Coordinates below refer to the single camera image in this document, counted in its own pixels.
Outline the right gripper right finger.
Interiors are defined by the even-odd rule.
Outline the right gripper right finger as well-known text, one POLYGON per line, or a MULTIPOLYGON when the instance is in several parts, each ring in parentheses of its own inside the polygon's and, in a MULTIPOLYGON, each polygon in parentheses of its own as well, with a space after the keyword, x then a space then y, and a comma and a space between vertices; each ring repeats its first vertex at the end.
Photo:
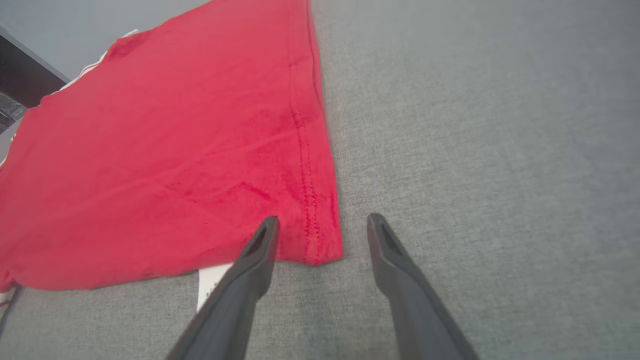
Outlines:
POLYGON ((390 304, 402 360, 477 360, 478 354, 386 218, 367 217, 375 284, 390 304))

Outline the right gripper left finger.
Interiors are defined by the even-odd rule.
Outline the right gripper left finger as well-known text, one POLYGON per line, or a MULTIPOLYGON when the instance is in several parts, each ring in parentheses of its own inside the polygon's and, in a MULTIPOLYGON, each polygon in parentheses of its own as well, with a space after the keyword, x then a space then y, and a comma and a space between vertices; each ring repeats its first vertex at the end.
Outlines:
POLYGON ((258 301, 274 273, 281 224, 268 216, 197 311, 168 360, 244 360, 258 301))

